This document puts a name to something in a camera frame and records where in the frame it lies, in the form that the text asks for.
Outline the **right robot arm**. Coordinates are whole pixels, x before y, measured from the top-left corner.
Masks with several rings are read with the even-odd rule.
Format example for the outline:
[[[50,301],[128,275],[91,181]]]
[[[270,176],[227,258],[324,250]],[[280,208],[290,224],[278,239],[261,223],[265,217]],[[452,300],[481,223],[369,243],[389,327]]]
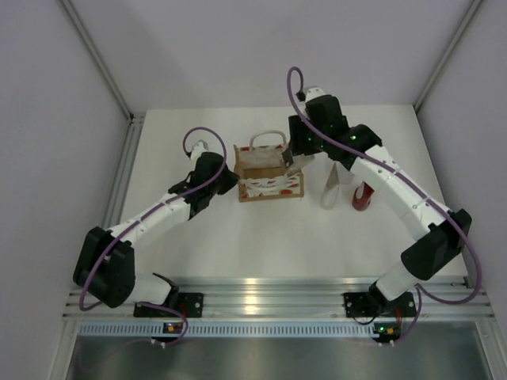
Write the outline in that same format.
[[[471,216],[465,210],[452,211],[423,192],[370,127],[349,126],[336,97],[311,88],[289,99],[293,105],[304,103],[289,119],[292,153],[323,152],[341,163],[390,207],[414,240],[399,262],[370,287],[370,308],[377,314],[388,314],[403,293],[431,279],[469,248]]]

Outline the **beige bottle grey cap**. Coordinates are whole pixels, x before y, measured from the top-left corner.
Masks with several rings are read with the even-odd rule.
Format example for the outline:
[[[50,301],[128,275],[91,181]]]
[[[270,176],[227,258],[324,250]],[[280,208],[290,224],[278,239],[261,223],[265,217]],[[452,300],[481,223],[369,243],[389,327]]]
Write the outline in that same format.
[[[287,176],[299,172],[304,166],[310,164],[314,160],[314,155],[293,155],[291,148],[287,147],[281,154],[284,173]]]

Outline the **burlap watermelon canvas bag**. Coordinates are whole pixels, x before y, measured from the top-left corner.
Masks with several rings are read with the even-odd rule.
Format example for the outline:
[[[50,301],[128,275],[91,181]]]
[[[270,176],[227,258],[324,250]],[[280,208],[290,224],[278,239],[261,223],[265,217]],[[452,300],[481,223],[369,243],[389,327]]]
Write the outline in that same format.
[[[239,202],[304,197],[304,175],[282,131],[252,135],[248,145],[234,146],[234,157]]]

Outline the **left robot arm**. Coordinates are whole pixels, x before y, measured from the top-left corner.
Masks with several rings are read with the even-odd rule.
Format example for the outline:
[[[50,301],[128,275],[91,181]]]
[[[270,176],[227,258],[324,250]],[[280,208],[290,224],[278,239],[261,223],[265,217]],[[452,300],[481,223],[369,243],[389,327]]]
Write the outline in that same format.
[[[73,274],[82,289],[81,310],[95,307],[84,305],[86,294],[91,294],[110,308],[148,302],[164,317],[177,311],[177,285],[157,273],[143,274],[136,267],[140,253],[170,229],[193,219],[214,196],[229,192],[239,180],[219,154],[205,151],[193,161],[194,170],[153,206],[119,225],[88,231]]]

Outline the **red bottle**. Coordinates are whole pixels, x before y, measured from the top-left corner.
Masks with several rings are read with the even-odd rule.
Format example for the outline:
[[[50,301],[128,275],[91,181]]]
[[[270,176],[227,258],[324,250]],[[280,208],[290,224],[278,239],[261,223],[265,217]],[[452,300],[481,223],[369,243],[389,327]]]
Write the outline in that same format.
[[[374,192],[373,188],[371,188],[367,183],[362,182],[353,194],[353,208],[357,211],[365,211],[371,203],[371,198]]]

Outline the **white bottle grey cap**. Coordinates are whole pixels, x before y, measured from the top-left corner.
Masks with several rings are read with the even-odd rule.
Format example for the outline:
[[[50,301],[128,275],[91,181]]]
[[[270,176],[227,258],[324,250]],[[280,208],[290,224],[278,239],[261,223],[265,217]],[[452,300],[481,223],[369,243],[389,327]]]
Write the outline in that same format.
[[[340,174],[341,183],[345,185],[351,184],[353,182],[354,175],[351,172],[349,172],[343,165],[341,165],[340,168],[341,168]]]

